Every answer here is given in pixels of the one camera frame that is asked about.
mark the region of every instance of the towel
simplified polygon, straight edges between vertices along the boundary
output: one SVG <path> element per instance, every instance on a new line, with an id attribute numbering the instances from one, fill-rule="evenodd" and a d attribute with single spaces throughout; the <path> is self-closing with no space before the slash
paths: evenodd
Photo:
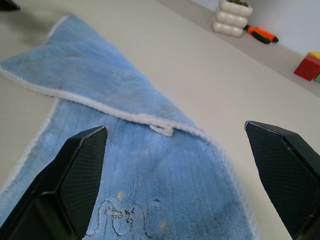
<path id="1" fill-rule="evenodd" d="M 256 240 L 257 224 L 221 147 L 76 16 L 0 62 L 0 76 L 54 97 L 2 186 L 0 225 L 34 177 L 80 131 L 107 126 L 99 193 L 85 240 Z"/>

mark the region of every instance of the toy block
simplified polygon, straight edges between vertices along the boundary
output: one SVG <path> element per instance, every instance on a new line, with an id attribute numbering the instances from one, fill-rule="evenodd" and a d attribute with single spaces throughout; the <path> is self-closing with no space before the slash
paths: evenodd
<path id="1" fill-rule="evenodd" d="M 320 73 L 320 59 L 314 56 L 307 56 L 294 73 L 308 81 L 312 81 Z"/>
<path id="2" fill-rule="evenodd" d="M 307 53 L 307 55 L 305 57 L 309 57 L 309 56 L 320 59 L 320 52 L 319 51 L 310 51 Z"/>
<path id="3" fill-rule="evenodd" d="M 315 77 L 314 81 L 320 84 L 320 73 Z"/>

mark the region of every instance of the red block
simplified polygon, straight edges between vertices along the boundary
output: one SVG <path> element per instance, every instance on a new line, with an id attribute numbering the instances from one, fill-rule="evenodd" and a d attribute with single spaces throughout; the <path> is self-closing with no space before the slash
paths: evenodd
<path id="1" fill-rule="evenodd" d="M 294 73 L 308 81 L 312 81 L 320 73 L 320 59 L 314 56 L 307 56 Z"/>

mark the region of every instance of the white wall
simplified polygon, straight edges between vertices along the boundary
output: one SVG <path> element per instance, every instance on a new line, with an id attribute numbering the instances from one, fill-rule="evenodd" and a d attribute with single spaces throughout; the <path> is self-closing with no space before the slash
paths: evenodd
<path id="1" fill-rule="evenodd" d="M 193 0 L 214 10 L 218 0 Z M 275 34 L 279 44 L 305 55 L 320 52 L 320 0 L 249 0 L 249 24 Z"/>

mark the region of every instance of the yellow block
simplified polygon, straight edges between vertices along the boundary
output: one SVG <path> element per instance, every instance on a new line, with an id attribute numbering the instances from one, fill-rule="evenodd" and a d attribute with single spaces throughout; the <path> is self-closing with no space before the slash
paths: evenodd
<path id="1" fill-rule="evenodd" d="M 309 57 L 309 56 L 320 59 L 320 52 L 319 51 L 310 51 L 307 53 L 307 55 L 305 57 Z"/>

